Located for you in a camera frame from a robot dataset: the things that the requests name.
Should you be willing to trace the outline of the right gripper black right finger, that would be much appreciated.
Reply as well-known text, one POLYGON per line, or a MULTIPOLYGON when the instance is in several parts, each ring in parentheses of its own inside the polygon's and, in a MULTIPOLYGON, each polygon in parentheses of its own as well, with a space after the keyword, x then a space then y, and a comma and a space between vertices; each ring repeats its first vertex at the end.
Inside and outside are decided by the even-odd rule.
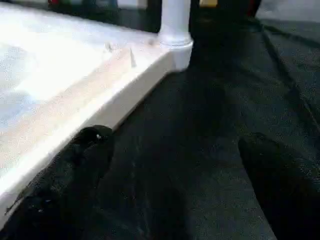
POLYGON ((262 133, 238 141, 258 203, 279 240, 320 238, 320 166, 262 133))

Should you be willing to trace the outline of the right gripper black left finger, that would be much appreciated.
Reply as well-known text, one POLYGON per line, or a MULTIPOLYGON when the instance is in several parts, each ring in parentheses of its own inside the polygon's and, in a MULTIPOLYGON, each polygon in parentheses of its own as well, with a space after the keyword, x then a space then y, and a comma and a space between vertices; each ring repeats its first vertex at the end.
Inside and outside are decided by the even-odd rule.
POLYGON ((2 240, 80 240, 114 154, 111 128, 82 129, 7 209, 2 240))

